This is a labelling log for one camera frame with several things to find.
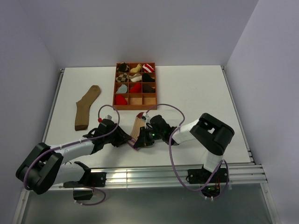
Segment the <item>beige maroon striped sock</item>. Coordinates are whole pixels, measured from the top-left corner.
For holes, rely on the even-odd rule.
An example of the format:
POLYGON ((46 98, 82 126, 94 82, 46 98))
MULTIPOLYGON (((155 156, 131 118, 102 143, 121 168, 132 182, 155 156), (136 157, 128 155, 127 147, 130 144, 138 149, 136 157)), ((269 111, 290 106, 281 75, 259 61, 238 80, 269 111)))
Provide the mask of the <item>beige maroon striped sock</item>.
POLYGON ((127 141, 127 144, 136 151, 139 151, 139 148, 134 148, 134 144, 136 143, 136 141, 139 137, 140 128, 145 127, 145 120, 142 118, 143 114, 144 114, 144 112, 140 112, 137 114, 135 121, 134 121, 133 129, 130 134, 131 139, 129 141, 127 141))

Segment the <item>red sock with white pattern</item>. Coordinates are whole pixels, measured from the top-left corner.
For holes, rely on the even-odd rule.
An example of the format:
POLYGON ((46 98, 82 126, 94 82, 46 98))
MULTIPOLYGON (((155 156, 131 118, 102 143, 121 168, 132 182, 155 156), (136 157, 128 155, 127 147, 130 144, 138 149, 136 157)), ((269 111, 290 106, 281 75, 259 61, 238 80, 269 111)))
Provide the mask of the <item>red sock with white pattern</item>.
POLYGON ((115 95, 114 104, 115 105, 127 105, 128 102, 123 95, 115 95))

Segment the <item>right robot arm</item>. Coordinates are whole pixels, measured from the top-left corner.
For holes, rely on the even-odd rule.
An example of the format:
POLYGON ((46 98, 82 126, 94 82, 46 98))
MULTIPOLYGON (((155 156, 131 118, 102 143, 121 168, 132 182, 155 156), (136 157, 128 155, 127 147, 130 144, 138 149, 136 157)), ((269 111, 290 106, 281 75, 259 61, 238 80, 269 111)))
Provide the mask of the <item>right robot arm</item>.
POLYGON ((208 113, 180 127, 170 126, 161 115, 149 117, 144 113, 142 119, 146 121, 145 126, 140 127, 134 148, 152 146, 156 140, 171 146, 197 140, 208 151, 202 170, 203 179, 212 182, 218 177, 216 167, 235 134, 233 128, 208 113))

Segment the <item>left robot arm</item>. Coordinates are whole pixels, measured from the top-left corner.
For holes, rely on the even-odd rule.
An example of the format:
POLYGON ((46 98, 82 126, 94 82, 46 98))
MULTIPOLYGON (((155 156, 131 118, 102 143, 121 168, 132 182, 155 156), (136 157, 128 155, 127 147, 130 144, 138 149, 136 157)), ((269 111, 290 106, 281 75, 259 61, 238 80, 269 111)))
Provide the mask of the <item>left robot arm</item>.
POLYGON ((16 177, 28 190, 38 195, 52 185, 63 183, 66 187, 102 186, 103 180, 91 173, 91 168, 78 157, 92 155, 106 144, 119 147, 131 140, 120 126, 110 119, 103 119, 97 128, 76 142, 51 147, 43 142, 37 144, 16 171, 16 177))

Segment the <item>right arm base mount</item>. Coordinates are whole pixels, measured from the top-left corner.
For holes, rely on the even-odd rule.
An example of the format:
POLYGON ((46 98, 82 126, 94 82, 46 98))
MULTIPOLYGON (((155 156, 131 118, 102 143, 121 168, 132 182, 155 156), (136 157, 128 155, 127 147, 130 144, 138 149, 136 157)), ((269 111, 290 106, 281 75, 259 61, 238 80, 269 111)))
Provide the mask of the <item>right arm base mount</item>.
MULTIPOLYGON (((211 176, 211 172, 200 168, 200 169, 189 169, 187 170, 186 181, 190 184, 204 184, 211 176)), ((227 170, 225 168, 219 168, 213 175, 209 183, 226 183, 228 178, 227 170)))

